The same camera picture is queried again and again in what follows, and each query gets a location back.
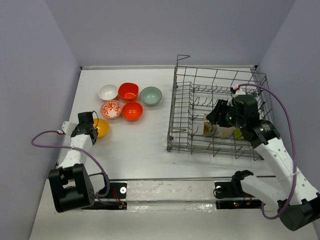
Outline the small white bowl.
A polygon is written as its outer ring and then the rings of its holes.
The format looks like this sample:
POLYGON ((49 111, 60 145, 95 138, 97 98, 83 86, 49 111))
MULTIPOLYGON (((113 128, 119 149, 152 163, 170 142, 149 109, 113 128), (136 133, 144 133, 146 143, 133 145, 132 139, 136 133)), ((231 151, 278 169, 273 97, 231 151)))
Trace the small white bowl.
POLYGON ((98 90, 98 97, 103 101, 110 101, 118 96, 118 88, 113 84, 103 85, 98 90))

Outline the orange square bowl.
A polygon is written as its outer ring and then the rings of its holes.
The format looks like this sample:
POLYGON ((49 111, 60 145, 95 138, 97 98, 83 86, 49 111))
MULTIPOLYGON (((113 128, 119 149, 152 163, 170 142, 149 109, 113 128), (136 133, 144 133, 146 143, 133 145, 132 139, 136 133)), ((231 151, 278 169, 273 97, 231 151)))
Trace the orange square bowl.
POLYGON ((132 82, 125 82, 118 88, 118 96, 124 102, 136 102, 139 94, 139 86, 132 82))

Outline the red white patterned bowl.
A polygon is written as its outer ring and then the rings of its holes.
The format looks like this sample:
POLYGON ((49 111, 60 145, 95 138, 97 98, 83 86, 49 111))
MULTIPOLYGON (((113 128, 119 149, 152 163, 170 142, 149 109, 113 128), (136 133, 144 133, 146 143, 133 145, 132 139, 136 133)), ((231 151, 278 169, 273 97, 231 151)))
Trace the red white patterned bowl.
POLYGON ((100 107, 100 113, 106 119, 116 119, 122 113, 122 105, 117 100, 108 100, 100 107))

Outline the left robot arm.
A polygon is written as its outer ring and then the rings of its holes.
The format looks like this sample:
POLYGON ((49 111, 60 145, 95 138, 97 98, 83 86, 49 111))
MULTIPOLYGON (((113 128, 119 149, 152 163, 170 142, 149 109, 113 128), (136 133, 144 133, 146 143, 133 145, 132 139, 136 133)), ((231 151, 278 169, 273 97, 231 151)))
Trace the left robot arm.
POLYGON ((101 164, 89 153, 98 139, 98 128, 94 126, 93 112, 78 114, 78 123, 65 121, 61 132, 70 137, 66 156, 56 169, 48 174, 55 210, 59 213, 91 207, 95 199, 110 194, 108 175, 101 164), (96 163, 101 170, 102 179, 92 183, 85 168, 87 158, 96 163))

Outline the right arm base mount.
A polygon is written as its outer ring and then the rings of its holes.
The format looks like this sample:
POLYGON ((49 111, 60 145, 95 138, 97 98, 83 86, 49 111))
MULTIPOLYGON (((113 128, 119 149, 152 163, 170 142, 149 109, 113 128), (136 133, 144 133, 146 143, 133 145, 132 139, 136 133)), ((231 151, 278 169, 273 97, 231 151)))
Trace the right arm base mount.
POLYGON ((261 209, 261 201, 243 191, 241 181, 254 174, 248 170, 236 171, 230 181, 214 183, 213 196, 217 210, 261 209))

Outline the yellow bowl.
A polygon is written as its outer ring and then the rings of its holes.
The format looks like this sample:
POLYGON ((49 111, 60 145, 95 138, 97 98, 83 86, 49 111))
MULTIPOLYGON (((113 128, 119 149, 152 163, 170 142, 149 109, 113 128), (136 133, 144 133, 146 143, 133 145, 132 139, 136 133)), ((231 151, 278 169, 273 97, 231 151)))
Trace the yellow bowl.
POLYGON ((109 132, 109 129, 110 129, 109 123, 102 118, 94 118, 93 126, 95 129, 97 129, 98 138, 104 137, 109 132))

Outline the orange round bowl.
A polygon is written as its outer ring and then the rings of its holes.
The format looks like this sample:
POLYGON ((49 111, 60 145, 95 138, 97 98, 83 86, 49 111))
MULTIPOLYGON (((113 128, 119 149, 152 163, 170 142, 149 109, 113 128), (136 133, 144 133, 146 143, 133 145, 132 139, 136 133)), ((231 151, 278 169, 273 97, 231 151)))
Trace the orange round bowl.
POLYGON ((122 108, 122 115, 128 121, 136 121, 143 115, 143 106, 138 102, 128 102, 122 108))

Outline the pale green ceramic bowl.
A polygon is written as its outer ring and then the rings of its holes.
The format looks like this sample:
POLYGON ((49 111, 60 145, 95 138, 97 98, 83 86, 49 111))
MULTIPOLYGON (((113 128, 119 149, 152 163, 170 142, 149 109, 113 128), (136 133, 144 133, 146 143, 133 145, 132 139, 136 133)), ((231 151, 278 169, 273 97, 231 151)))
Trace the pale green ceramic bowl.
POLYGON ((162 99, 162 92, 154 86, 145 87, 140 92, 140 99, 147 106, 155 106, 162 99))

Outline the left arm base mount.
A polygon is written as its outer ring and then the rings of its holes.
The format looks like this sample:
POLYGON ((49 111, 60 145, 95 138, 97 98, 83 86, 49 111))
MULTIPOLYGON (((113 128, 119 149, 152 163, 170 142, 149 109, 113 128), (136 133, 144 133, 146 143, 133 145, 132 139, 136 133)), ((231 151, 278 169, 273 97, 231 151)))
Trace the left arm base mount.
POLYGON ((99 200, 95 199, 94 205, 81 210, 124 211, 127 210, 127 181, 111 181, 108 195, 99 200))

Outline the beige painted ceramic bowl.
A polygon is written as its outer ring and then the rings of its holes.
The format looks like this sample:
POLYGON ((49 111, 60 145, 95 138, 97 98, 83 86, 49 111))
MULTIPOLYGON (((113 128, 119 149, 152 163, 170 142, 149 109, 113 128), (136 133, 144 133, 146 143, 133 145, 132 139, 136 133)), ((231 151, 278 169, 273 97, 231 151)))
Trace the beige painted ceramic bowl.
POLYGON ((218 127, 216 124, 212 124, 207 119, 207 115, 208 115, 207 113, 205 113, 203 115, 203 134, 202 134, 202 136, 203 137, 212 137, 216 133, 218 127))

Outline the grey wire dish rack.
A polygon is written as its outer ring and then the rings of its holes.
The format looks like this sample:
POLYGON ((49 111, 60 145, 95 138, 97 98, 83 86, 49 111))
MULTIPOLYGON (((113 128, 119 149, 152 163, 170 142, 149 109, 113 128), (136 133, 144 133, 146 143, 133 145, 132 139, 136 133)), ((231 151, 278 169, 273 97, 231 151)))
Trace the grey wire dish rack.
POLYGON ((234 134, 220 138, 220 127, 213 136, 203 136, 204 114, 209 114, 219 99, 231 98, 230 87, 244 84, 245 92, 257 100, 260 118, 272 121, 271 96, 259 88, 268 88, 267 75, 259 73, 256 66, 245 69, 186 65, 188 58, 186 54, 176 57, 167 150, 259 160, 259 154, 244 139, 237 140, 234 134))

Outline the lime green bowl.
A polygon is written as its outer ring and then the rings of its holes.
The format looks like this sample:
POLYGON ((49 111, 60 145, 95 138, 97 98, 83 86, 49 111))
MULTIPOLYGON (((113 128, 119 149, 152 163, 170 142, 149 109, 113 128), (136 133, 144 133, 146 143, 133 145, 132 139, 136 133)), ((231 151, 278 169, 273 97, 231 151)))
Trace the lime green bowl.
POLYGON ((243 137, 243 134, 239 128, 236 128, 234 131, 234 138, 236 140, 244 140, 245 138, 243 137))

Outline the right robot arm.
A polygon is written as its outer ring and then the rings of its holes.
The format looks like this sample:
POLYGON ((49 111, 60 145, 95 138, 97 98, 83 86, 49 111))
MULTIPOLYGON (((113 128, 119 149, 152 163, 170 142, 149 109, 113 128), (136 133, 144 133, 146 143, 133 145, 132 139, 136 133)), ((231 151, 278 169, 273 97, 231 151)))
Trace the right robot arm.
POLYGON ((273 123, 260 118, 258 102, 253 96, 220 99, 206 119, 220 127, 240 129, 243 138, 268 164, 282 187, 277 190, 249 170, 236 171, 231 181, 215 184, 218 199, 251 195, 262 205, 276 210, 276 217, 291 231, 319 219, 320 192, 299 171, 273 123))

